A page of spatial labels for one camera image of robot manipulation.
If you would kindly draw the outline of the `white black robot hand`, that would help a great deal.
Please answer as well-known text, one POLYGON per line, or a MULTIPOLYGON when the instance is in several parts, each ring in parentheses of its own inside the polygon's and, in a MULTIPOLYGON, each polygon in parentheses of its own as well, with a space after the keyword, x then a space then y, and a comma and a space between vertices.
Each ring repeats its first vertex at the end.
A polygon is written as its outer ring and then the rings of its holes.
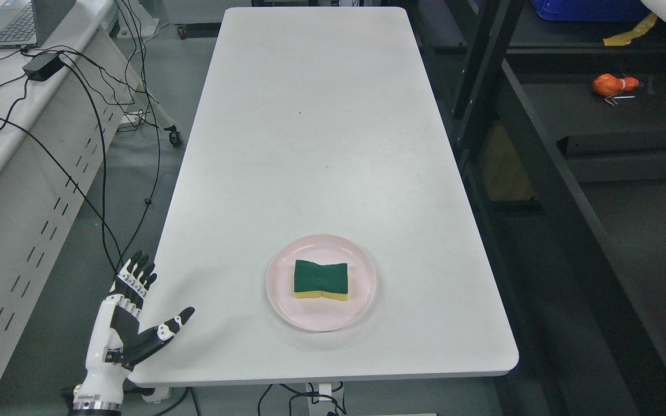
POLYGON ((99 305, 85 358, 86 378, 72 392, 71 415, 120 415, 123 384, 138 364, 166 347, 195 313, 139 330, 146 296, 158 279, 148 253, 138 251, 116 272, 99 305))

